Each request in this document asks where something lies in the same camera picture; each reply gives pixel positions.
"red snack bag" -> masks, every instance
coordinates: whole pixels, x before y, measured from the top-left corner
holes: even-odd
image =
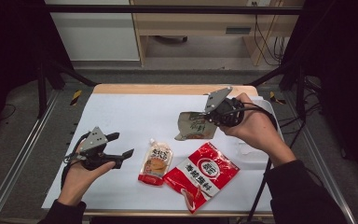
[[[186,205],[194,213],[217,194],[240,170],[211,143],[205,143],[163,179],[176,192],[183,194]]]

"white cabinet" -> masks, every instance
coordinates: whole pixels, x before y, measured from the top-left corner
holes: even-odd
[[[45,0],[46,4],[128,5],[128,0]],[[51,13],[71,61],[139,61],[130,13]]]

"white tabletop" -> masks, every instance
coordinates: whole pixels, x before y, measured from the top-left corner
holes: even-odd
[[[252,96],[254,102],[269,112],[272,107],[261,97]],[[161,94],[104,94],[93,93],[83,111],[69,154],[84,133],[99,126],[104,134],[120,133],[120,137],[107,144],[106,154],[121,155],[134,148],[131,158],[121,169],[114,169],[97,179],[83,197],[88,205],[86,214],[176,214],[189,215],[185,200],[167,185],[153,187],[137,180],[149,139],[167,143],[173,151],[171,169],[197,150],[207,140],[176,141],[179,134],[177,119],[183,111],[203,111],[205,95]],[[243,214],[249,211],[260,186],[267,155],[249,147],[237,138],[216,131],[211,142],[241,168],[239,173],[195,215]],[[49,209],[60,194],[62,164],[52,183],[42,208]],[[266,186],[257,212],[270,212],[271,196]]]

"black sleeve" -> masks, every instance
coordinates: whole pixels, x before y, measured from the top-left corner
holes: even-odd
[[[85,210],[86,204],[83,202],[74,207],[64,205],[56,200],[48,210],[46,217],[38,224],[81,224]]]
[[[348,223],[327,190],[317,185],[302,161],[291,161],[265,173],[277,224]]]

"food packet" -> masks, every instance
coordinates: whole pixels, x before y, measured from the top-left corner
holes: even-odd
[[[196,212],[211,200],[240,170],[212,143],[205,143],[170,170],[163,179],[185,197],[188,210]]]
[[[178,119],[179,134],[175,139],[213,139],[217,126],[206,120],[200,112],[182,112]]]
[[[162,177],[170,168],[172,155],[172,151],[166,143],[151,139],[150,148],[146,152],[138,180],[149,185],[162,185],[164,183]]]

